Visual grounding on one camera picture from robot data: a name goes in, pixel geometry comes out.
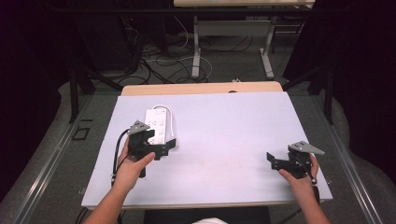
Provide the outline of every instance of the person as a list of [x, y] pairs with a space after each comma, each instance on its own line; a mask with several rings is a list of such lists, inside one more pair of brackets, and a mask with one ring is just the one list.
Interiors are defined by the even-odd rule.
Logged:
[[[134, 158], [128, 157], [127, 138], [119, 155], [119, 169], [113, 187], [102, 199], [98, 206], [88, 216], [84, 223], [109, 223], [114, 224], [120, 214], [122, 204], [129, 191], [134, 188], [137, 178], [143, 168], [149, 165], [155, 158], [155, 153], [151, 152], [140, 161], [134, 161]], [[311, 173], [314, 178], [318, 174], [318, 161], [311, 155], [312, 168]], [[306, 223], [327, 224], [329, 219], [325, 216], [320, 208], [315, 192], [312, 187], [310, 177], [296, 179], [286, 170], [279, 170], [279, 173], [289, 182], [291, 190], [294, 193], [298, 204], [304, 212]]]

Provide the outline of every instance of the white power strip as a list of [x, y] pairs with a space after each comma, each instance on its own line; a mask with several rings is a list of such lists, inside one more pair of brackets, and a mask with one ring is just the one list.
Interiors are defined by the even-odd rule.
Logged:
[[148, 142], [152, 145], [165, 144], [166, 109], [148, 109], [145, 124], [149, 126], [149, 130], [155, 131], [154, 137], [150, 137]]

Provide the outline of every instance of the desk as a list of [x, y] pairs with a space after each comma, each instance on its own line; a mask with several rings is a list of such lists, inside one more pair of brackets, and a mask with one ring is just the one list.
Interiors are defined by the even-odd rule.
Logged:
[[[313, 5], [315, 0], [175, 0], [176, 7], [275, 7]], [[191, 77], [199, 76], [201, 49], [200, 35], [255, 35], [265, 36], [264, 48], [260, 49], [262, 64], [268, 79], [274, 79], [274, 72], [268, 58], [268, 51], [276, 25], [276, 17], [270, 21], [198, 21], [194, 17], [194, 59]]]
[[[93, 209], [109, 191], [120, 133], [137, 119], [144, 120], [146, 110], [158, 104], [173, 111], [178, 147], [147, 167], [146, 177], [137, 181], [123, 208], [295, 201], [289, 184], [266, 160], [266, 152], [286, 160], [288, 144], [307, 141], [290, 98], [276, 82], [242, 82], [126, 87], [115, 106], [82, 206]], [[321, 200], [332, 199], [320, 170], [318, 187]]]

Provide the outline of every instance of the hand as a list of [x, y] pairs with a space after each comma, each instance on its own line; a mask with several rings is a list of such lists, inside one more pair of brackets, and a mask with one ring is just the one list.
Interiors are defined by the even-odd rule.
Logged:
[[122, 152], [119, 155], [119, 166], [121, 162], [122, 164], [117, 171], [116, 180], [113, 185], [114, 189], [122, 190], [122, 192], [125, 193], [128, 193], [134, 188], [140, 172], [155, 158], [155, 153], [151, 152], [140, 161], [131, 161], [132, 159], [130, 159], [130, 157], [122, 161], [128, 156], [128, 143], [129, 138], [126, 139]]
[[[318, 161], [313, 156], [311, 156], [312, 167], [311, 167], [311, 175], [316, 179], [318, 174]], [[291, 173], [286, 170], [279, 170], [279, 173], [289, 182], [291, 185], [291, 189], [297, 199], [298, 202], [302, 202], [308, 197], [315, 198], [314, 190], [312, 189], [312, 181], [311, 178], [307, 175], [301, 179], [296, 179]]]

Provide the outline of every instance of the white table surface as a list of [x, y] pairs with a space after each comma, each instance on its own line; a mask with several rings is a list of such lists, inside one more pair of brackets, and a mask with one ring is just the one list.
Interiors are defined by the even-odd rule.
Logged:
[[313, 5], [315, 0], [175, 0], [176, 7], [259, 7]]
[[[178, 147], [153, 161], [124, 208], [188, 208], [294, 202], [289, 184], [266, 159], [288, 159], [288, 144], [307, 141], [285, 92], [120, 96], [82, 206], [94, 208], [110, 189], [120, 134], [146, 110], [167, 105], [174, 114]], [[170, 121], [167, 140], [170, 140]], [[321, 200], [332, 199], [322, 172]]]

